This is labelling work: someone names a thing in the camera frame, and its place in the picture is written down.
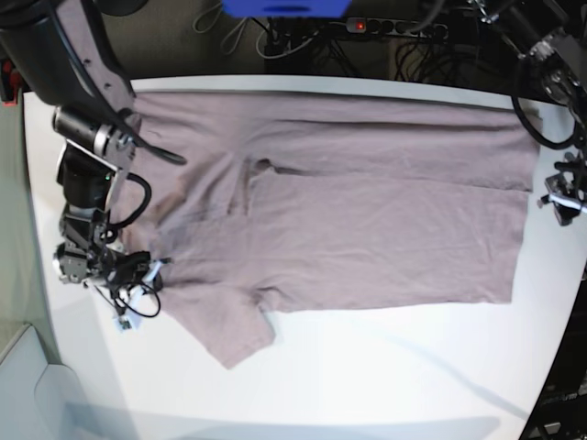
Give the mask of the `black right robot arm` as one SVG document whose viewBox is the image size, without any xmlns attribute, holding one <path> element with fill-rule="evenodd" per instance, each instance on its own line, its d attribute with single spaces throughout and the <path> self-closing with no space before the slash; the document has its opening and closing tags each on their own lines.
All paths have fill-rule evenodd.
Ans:
<svg viewBox="0 0 587 440">
<path fill-rule="evenodd" d="M 173 165 L 184 158 L 139 135 L 136 95 L 92 1 L 4 1 L 1 47 L 26 85 L 54 109 L 64 138 L 57 183 L 65 205 L 53 266 L 64 283 L 97 291 L 119 330 L 145 318 L 138 308 L 162 287 L 163 260 L 126 253 L 120 232 L 148 207 L 152 189 L 131 171 L 138 150 Z"/>
</svg>

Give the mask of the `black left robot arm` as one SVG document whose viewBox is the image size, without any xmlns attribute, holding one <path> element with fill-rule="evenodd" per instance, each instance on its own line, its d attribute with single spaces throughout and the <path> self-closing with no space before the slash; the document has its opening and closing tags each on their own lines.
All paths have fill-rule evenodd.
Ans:
<svg viewBox="0 0 587 440">
<path fill-rule="evenodd" d="M 497 30 L 517 53 L 511 101 L 524 129 L 542 147 L 561 151 L 574 147 L 554 164 L 556 173 L 545 179 L 547 193 L 540 207 L 551 204 L 561 226 L 586 213 L 586 46 L 567 32 L 570 18 L 556 1 L 473 1 L 481 22 Z M 570 136 L 563 141 L 544 137 L 520 104 L 522 82 L 537 74 L 546 95 L 567 108 L 573 119 Z"/>
</svg>

